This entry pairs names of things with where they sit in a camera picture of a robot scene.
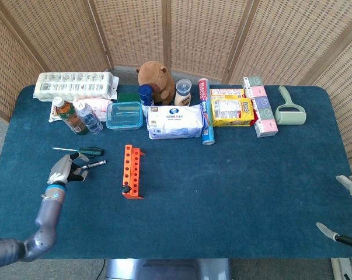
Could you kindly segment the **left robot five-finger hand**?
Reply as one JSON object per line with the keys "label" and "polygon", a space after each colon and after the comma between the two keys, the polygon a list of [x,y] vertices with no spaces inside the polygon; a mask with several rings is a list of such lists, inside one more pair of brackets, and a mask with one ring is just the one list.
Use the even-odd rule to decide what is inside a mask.
{"label": "left robot five-finger hand", "polygon": [[60,186],[65,186],[71,181],[84,181],[88,175],[88,171],[85,170],[80,173],[82,168],[74,163],[75,159],[81,159],[85,163],[89,162],[89,159],[79,152],[63,156],[52,167],[47,180],[47,184],[58,184]]}

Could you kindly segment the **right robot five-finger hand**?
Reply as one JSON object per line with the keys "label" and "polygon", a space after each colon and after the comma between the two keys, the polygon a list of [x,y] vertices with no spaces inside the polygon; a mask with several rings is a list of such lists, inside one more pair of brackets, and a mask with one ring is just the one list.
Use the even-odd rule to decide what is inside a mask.
{"label": "right robot five-finger hand", "polygon": [[[352,196],[352,175],[351,176],[344,176],[338,175],[336,176],[336,180],[342,184]],[[352,237],[339,234],[330,230],[326,225],[316,222],[316,227],[328,238],[332,239],[334,242],[343,243],[345,245],[352,247]]]}

